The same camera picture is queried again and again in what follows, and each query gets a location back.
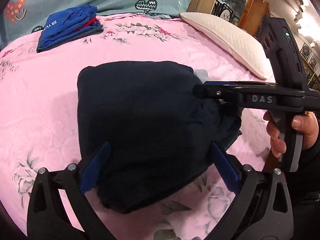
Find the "black sleeved right forearm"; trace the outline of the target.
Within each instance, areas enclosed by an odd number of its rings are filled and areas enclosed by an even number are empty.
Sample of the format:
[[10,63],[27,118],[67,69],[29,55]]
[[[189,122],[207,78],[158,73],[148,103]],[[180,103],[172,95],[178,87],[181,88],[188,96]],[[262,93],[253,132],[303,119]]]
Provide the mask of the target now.
[[291,198],[293,239],[319,239],[319,121],[312,112],[297,115],[292,127],[303,133],[298,170],[286,175]]

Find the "person's right hand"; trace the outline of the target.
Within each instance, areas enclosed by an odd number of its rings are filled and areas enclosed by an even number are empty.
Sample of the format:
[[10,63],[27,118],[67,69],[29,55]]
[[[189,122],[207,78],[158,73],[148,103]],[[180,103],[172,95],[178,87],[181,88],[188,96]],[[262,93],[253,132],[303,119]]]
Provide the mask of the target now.
[[[268,121],[266,131],[270,136],[271,150],[273,155],[278,158],[286,152],[286,143],[280,139],[279,128],[273,122],[269,111],[264,114],[263,119]],[[307,150],[316,143],[319,134],[319,124],[313,112],[306,111],[302,115],[296,115],[292,119],[291,126],[294,130],[303,134],[302,150]]]

